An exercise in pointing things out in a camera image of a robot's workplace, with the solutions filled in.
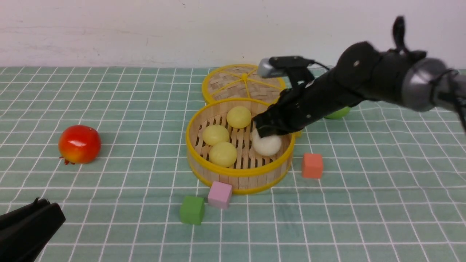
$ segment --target green ball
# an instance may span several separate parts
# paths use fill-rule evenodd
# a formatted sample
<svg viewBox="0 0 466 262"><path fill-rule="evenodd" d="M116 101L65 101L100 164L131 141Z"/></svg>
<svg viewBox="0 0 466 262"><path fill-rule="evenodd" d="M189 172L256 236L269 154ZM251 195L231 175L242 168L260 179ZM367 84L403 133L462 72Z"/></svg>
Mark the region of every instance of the green ball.
<svg viewBox="0 0 466 262"><path fill-rule="evenodd" d="M350 107L344 107L336 112L331 113L330 115L326 116L326 119L339 119L346 116L350 112Z"/></svg>

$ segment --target yellow rim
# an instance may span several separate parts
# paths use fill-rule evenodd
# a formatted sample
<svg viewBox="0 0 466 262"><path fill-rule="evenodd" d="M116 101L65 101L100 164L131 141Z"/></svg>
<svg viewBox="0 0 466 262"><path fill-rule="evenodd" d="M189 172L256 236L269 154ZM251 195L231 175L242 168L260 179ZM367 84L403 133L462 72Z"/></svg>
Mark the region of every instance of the yellow rim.
<svg viewBox="0 0 466 262"><path fill-rule="evenodd" d="M203 178L195 169L194 167L192 166L192 163L191 161L189 161L188 159L188 164L189 166L191 167L192 169L192 173L196 176L197 179L199 179L199 181L201 181L202 184L208 186L208 187L211 187L212 186L212 182L206 180L205 178ZM260 193L262 191L265 191L273 186L275 186L276 184L278 184L283 178L285 178L285 176L287 175L289 169L291 167L291 163L287 166L287 169L285 170L284 173L282 173L280 175L279 178L275 179L274 181L272 181L272 183L269 183L265 186L260 186L260 187L255 187L255 188L249 188L249 189L233 189L233 192L232 194L235 194L235 195L248 195L248 194L256 194L256 193Z"/></svg>
<svg viewBox="0 0 466 262"><path fill-rule="evenodd" d="M185 138L186 138L186 147L189 151L189 153L192 155L192 157L198 162L201 166L209 169L212 172L219 173L225 176L231 176L231 177L252 177L252 176L257 176L261 175L263 173L267 173L271 170L274 170L275 168L278 168L281 164L283 164L290 156L293 154L293 148L295 146L295 134L291 134L291 141L289 147L286 149L286 151L274 162L263 165L261 167L255 167L255 168L248 168L248 169L232 169L232 168L227 168L227 167L222 167L218 165L214 165L211 162L205 160L202 158L195 150L194 147L192 146L191 140L189 139L189 130L191 130L191 125L196 119L200 113L202 113L204 110L208 109L209 107L215 106L220 103L224 102L229 102L229 101L249 101L249 102L255 102L255 103L260 103L263 105L268 106L268 104L264 101L261 100L256 100L256 99L251 99L251 98L226 98L222 100L215 101L213 103L209 103L201 110L196 112L194 116L191 118L189 121L188 127L186 128L185 132Z"/></svg>
<svg viewBox="0 0 466 262"><path fill-rule="evenodd" d="M236 75L234 73L230 73L230 72L225 72L223 70L227 69L227 68L231 68L231 67L248 67L248 68L251 68L251 72L247 73L246 74L246 78L243 78L242 76L239 76L239 75ZM246 87L246 93L247 93L247 97L248 98L251 98L251 95L249 94L249 89L247 87L247 83L246 83L246 80L249 80L251 82L256 82L256 83L261 83L263 85L266 85L266 86L269 86L269 87L273 87L273 88L276 88L276 89L279 89L279 90L283 90L285 89L287 86L285 84L285 81L283 80L283 78L281 77L278 77L277 80L278 82L280 83L280 86L274 86L274 85L271 85L269 83L264 83L264 82L261 82L261 81L258 81L258 80L255 80L255 79L250 79L248 78L248 76L250 76L253 72L255 72L257 70L257 66L256 65L250 65L250 64L235 64L235 65L227 65L227 66L224 66L224 67L220 67L220 68L217 68L215 69L214 71L210 72L203 80L202 82L202 96L204 97L204 100L207 104L209 103L214 103L216 102L217 100L215 100L212 95L209 93L209 81L211 79L211 77L221 71L223 71L223 73L226 73L226 74L230 74L232 76L236 76L236 77L239 77L240 79L236 80L236 81L233 81L232 83L222 87L221 89L217 90L216 92L220 91L220 90L223 90L225 88L227 88L229 85L231 84L234 84L236 82L239 82L239 81L243 81L244 82L244 85Z"/></svg>

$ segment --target yellow bun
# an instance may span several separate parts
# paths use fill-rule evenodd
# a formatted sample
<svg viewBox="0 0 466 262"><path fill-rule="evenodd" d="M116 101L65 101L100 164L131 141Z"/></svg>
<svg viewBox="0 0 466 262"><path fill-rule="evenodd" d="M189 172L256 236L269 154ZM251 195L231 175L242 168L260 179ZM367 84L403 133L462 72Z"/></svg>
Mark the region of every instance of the yellow bun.
<svg viewBox="0 0 466 262"><path fill-rule="evenodd" d="M251 123L251 111L244 106L235 106L226 114L226 121L233 128L245 128Z"/></svg>
<svg viewBox="0 0 466 262"><path fill-rule="evenodd" d="M236 161L236 148L229 142L221 141L209 151L209 161L213 164L230 167Z"/></svg>
<svg viewBox="0 0 466 262"><path fill-rule="evenodd" d="M202 132L202 140L208 145L216 145L221 141L229 141L230 133L228 130L219 124L213 124Z"/></svg>

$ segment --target toy food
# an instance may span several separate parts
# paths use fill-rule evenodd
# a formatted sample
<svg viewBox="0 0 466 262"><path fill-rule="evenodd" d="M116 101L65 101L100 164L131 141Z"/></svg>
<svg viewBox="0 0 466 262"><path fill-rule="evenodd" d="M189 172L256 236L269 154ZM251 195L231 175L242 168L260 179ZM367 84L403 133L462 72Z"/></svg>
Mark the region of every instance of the toy food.
<svg viewBox="0 0 466 262"><path fill-rule="evenodd" d="M218 142L230 140L230 133L228 130L219 124L213 124L202 132L202 140L208 145L216 145Z"/></svg>
<svg viewBox="0 0 466 262"><path fill-rule="evenodd" d="M251 111L244 106L235 106L226 114L226 121L233 128L245 128L251 123Z"/></svg>
<svg viewBox="0 0 466 262"><path fill-rule="evenodd" d="M236 155L236 148L233 144L221 141L210 149L209 161L222 167L229 167L235 163Z"/></svg>
<svg viewBox="0 0 466 262"><path fill-rule="evenodd" d="M281 138L279 136L273 135L261 138L257 129L252 131L251 139L253 141L254 150L264 157L275 155L281 147Z"/></svg>
<svg viewBox="0 0 466 262"><path fill-rule="evenodd" d="M73 125L63 131L58 141L58 150L65 165L87 164L100 152L102 142L99 133L92 127Z"/></svg>
<svg viewBox="0 0 466 262"><path fill-rule="evenodd" d="M351 110L350 107L343 107L342 109L340 109L338 111L335 111L335 112L331 113L328 116L325 116L325 118L327 118L327 119L339 119L339 118L342 118L342 117L346 116L350 112L350 110Z"/></svg>

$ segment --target orange cube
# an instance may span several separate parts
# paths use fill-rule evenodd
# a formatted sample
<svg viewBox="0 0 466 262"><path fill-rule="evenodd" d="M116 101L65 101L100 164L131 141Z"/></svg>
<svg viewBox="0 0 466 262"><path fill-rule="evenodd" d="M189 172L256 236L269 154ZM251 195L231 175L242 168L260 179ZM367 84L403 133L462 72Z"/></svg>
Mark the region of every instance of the orange cube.
<svg viewBox="0 0 466 262"><path fill-rule="evenodd" d="M320 179L323 172L321 154L305 153L302 157L302 177Z"/></svg>

